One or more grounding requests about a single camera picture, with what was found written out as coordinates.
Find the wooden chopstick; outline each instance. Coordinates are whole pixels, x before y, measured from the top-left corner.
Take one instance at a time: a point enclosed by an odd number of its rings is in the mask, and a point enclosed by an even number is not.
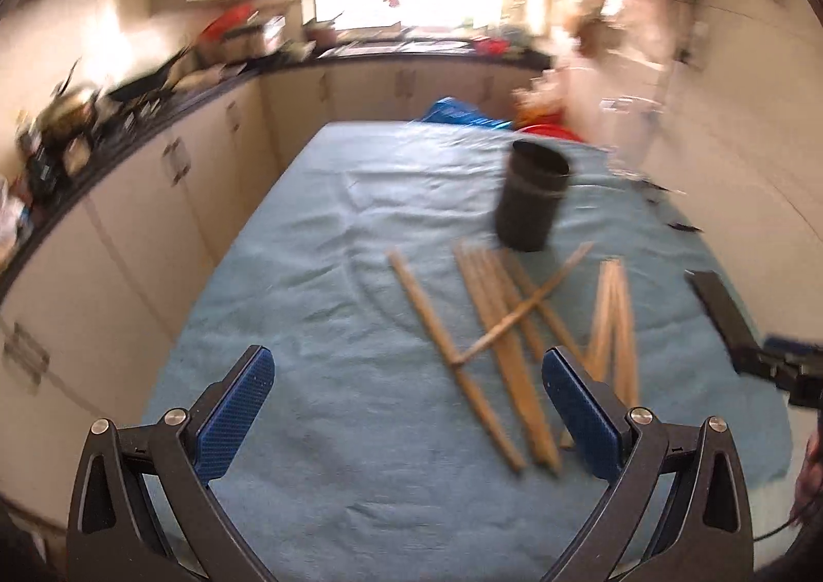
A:
[[[454,257],[480,321],[486,329],[492,329],[495,322],[505,315],[506,306],[491,263],[483,253],[466,251],[460,244],[454,246]],[[559,471],[560,455],[554,446],[520,343],[513,330],[501,334],[492,343],[492,348],[514,409],[526,429],[532,456],[538,463]]]
[[[640,405],[640,394],[635,315],[631,309],[629,279],[620,260],[616,262],[616,284],[612,299],[615,316],[615,393],[627,408],[636,408]]]
[[[503,298],[506,307],[509,311],[513,311],[523,302],[520,296],[520,290],[517,289],[517,286],[503,266],[503,260],[500,259],[499,253],[487,250],[484,256],[494,267],[495,275],[497,275],[500,286],[503,288]],[[523,336],[526,339],[529,349],[532,351],[532,357],[535,362],[541,362],[543,355],[546,354],[546,344],[543,339],[540,338],[538,325],[534,323],[534,320],[532,320],[529,315],[524,315],[520,319],[520,331],[523,332]]]
[[[585,355],[580,357],[580,363],[588,374],[598,382],[606,379],[608,370],[609,352],[612,349],[612,291],[614,282],[614,261],[605,259],[600,263],[598,277],[598,294],[594,301],[592,316],[592,332],[589,336],[588,348]],[[569,430],[561,434],[561,448],[569,449],[574,446]]]
[[[472,346],[464,352],[460,358],[458,359],[458,363],[462,364],[465,361],[468,361],[475,356],[478,352],[482,352],[486,350],[488,346],[490,346],[499,336],[503,333],[509,331],[513,325],[517,324],[520,319],[526,315],[534,306],[538,303],[538,301],[542,301],[549,292],[551,292],[557,285],[565,278],[569,272],[580,262],[583,257],[586,256],[586,253],[592,249],[594,242],[587,242],[582,243],[579,245],[579,248],[575,250],[574,253],[571,253],[569,259],[566,259],[563,266],[561,266],[554,275],[551,276],[546,282],[542,284],[542,286],[538,287],[534,294],[530,296],[527,300],[521,303],[517,308],[515,308],[511,313],[506,315],[501,321],[499,321],[492,329],[490,329],[486,335],[482,338],[474,342]]]
[[[484,429],[486,429],[492,441],[495,442],[495,445],[497,445],[498,449],[503,453],[506,462],[509,463],[509,467],[515,472],[522,471],[526,467],[526,460],[520,451],[512,445],[503,426],[497,419],[495,411],[491,408],[491,404],[486,400],[480,387],[467,373],[460,370],[457,361],[460,353],[455,347],[449,332],[443,327],[443,323],[440,322],[439,317],[435,313],[429,297],[423,292],[423,288],[417,282],[417,278],[415,278],[410,271],[406,260],[396,250],[389,251],[388,260],[392,264],[394,271],[398,274],[398,279],[403,289],[406,290],[406,295],[417,311],[417,315],[420,316],[423,326],[426,327],[431,339],[439,348],[446,365],[452,369],[454,379],[466,395],[466,399],[475,412],[477,419],[480,420],[480,424],[483,424]]]
[[[532,282],[532,279],[529,278],[526,270],[521,263],[517,261],[514,254],[508,250],[506,251],[506,265],[509,267],[512,278],[514,278],[517,286],[523,290],[524,294],[533,294],[537,289],[536,285]],[[583,358],[583,352],[580,351],[575,337],[571,335],[569,328],[566,327],[560,315],[557,315],[557,312],[554,311],[551,304],[546,300],[538,301],[538,311],[546,321],[549,329],[551,329],[551,332],[557,337],[557,340],[560,341],[561,345],[569,348],[569,351],[580,361]]]

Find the black countertop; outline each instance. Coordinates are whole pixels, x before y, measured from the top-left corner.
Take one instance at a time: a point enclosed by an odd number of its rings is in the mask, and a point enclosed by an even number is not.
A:
[[[71,188],[64,191],[48,208],[40,212],[38,222],[30,236],[16,247],[14,256],[7,267],[0,272],[0,303],[6,298],[17,276],[31,259],[38,247],[43,244],[60,220],[71,211],[100,181],[118,165],[122,164],[134,152],[151,141],[160,132],[172,124],[196,111],[197,108],[243,85],[250,79],[262,74],[275,74],[278,71],[321,67],[332,64],[363,63],[369,61],[410,61],[410,60],[454,60],[468,63],[499,64],[524,67],[536,72],[552,66],[549,56],[528,51],[521,59],[502,59],[497,56],[476,53],[371,53],[340,58],[312,58],[302,63],[289,62],[285,56],[275,54],[267,58],[251,61],[246,69],[235,78],[221,82],[220,85],[200,92],[191,92],[169,100],[145,126],[134,128],[128,136],[115,137],[105,141],[92,152],[92,157],[82,171],[71,181]]]

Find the blue cloth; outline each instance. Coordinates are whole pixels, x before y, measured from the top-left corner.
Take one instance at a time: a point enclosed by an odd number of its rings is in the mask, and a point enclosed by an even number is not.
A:
[[[443,366],[385,257],[397,246],[460,348],[480,323],[452,242],[493,245],[491,211],[513,134],[424,123],[337,123],[285,172],[215,271],[159,376],[146,422],[188,407],[251,343],[277,381],[225,478],[226,513],[281,582],[539,579],[605,483],[574,451],[559,478],[512,474]],[[775,388],[731,369],[684,269],[718,269],[701,238],[672,230],[610,175],[605,155],[553,141],[575,172],[545,252],[543,282],[582,241],[591,253],[551,296],[588,340],[601,259],[620,255],[634,303],[643,405],[664,422],[726,418],[749,486],[785,474],[791,435]],[[542,329],[546,345],[554,339]],[[487,353],[468,367],[528,455]],[[539,367],[534,367],[540,385]],[[544,401],[559,434],[559,418]],[[627,556],[663,505],[654,496]],[[167,520],[167,506],[159,507]]]
[[[494,120],[484,116],[476,106],[454,97],[443,97],[431,104],[429,112],[421,118],[421,123],[444,123],[449,125],[474,125],[488,129],[509,129],[511,120]]]

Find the black cup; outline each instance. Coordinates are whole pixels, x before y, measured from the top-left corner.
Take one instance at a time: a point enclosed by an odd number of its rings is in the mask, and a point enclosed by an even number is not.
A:
[[[542,250],[570,178],[569,160],[561,153],[535,141],[515,141],[495,210],[500,242],[524,253]]]

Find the kitchen wall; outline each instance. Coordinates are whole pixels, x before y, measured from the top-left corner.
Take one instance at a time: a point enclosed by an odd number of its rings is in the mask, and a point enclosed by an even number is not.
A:
[[[0,174],[22,167],[18,113],[40,112],[75,60],[76,81],[112,86],[165,61],[219,13],[151,16],[148,0],[36,0],[0,19]]]

